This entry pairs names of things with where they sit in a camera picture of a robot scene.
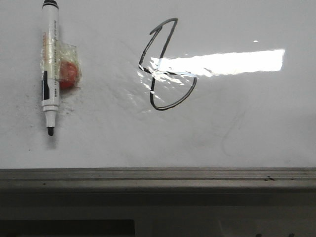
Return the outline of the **orange round magnet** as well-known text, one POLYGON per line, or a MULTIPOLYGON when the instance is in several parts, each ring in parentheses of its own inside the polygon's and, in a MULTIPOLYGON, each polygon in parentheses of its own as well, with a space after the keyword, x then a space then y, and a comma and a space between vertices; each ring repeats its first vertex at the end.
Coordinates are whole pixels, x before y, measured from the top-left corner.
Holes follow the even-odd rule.
POLYGON ((74 63, 62 61, 60 65, 60 88, 71 88, 76 83, 78 70, 74 63))

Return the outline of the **white black whiteboard marker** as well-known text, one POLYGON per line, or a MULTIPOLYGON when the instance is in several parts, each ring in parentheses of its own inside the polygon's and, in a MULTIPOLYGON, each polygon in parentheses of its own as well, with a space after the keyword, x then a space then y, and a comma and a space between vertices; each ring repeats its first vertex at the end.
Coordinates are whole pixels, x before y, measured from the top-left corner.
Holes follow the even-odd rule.
POLYGON ((59 83, 59 6, 55 0, 42 4, 42 110, 47 133, 54 135, 60 105, 59 83))

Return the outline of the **grey aluminium whiteboard frame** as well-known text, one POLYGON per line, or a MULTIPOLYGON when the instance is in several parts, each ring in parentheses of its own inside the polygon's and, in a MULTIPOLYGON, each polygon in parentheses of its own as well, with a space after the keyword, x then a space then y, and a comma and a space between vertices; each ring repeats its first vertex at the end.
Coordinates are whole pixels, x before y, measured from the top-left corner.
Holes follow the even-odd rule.
POLYGON ((2 193, 239 193, 315 191, 314 168, 2 169, 2 193))

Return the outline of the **clear yellowed adhesive tape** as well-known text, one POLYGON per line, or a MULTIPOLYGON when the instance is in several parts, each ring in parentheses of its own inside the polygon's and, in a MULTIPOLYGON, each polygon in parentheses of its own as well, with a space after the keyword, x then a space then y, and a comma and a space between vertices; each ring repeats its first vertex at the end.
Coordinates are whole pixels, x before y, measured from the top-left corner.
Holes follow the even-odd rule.
POLYGON ((81 79, 81 69, 77 54, 77 47, 74 45, 66 44, 56 39, 52 39, 48 36, 48 33, 43 33, 40 63, 41 70, 43 72, 47 71, 48 75, 56 73, 56 79, 60 83, 60 65, 62 61, 69 61, 76 65, 78 74, 76 78, 76 83, 73 86, 75 87, 81 79))

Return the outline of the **white glossy whiteboard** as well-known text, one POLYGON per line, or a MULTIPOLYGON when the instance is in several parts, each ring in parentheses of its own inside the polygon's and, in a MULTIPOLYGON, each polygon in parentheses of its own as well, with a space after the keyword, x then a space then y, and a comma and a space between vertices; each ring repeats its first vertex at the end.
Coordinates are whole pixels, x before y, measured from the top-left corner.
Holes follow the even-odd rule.
POLYGON ((42 1, 0 3, 1 168, 315 166, 315 1, 58 4, 82 78, 49 136, 42 1))

